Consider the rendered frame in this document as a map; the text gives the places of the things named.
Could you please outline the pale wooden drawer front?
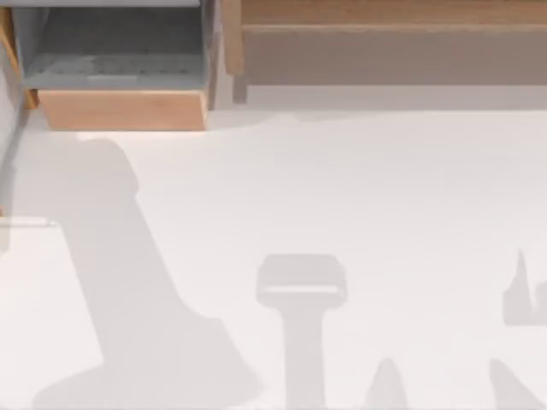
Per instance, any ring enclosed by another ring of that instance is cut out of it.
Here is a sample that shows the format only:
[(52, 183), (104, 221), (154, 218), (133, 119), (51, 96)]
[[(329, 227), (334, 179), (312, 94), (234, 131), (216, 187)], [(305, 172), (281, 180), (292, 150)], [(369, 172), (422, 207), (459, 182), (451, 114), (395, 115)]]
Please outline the pale wooden drawer front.
[(204, 131), (206, 91), (40, 90), (38, 99), (57, 131)]

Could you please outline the wooden open shelf unit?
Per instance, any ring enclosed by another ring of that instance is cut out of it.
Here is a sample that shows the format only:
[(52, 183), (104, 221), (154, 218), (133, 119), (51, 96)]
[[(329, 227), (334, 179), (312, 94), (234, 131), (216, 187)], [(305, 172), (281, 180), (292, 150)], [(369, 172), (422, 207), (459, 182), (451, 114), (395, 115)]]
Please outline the wooden open shelf unit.
[(239, 102), (252, 85), (547, 85), (547, 0), (219, 2)]

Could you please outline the wooden cupboard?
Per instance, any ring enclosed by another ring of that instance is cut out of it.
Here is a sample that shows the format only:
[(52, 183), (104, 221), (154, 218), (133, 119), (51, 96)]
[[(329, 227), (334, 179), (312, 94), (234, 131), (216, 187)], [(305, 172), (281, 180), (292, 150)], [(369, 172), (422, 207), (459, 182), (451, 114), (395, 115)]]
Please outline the wooden cupboard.
[[(7, 57), (15, 71), (17, 79), (21, 78), (17, 48), (15, 43), (15, 30), (12, 19), (11, 8), (0, 7), (0, 40), (6, 49)], [(39, 105), (38, 93), (36, 90), (23, 89), (24, 103), (26, 109), (34, 110)]]

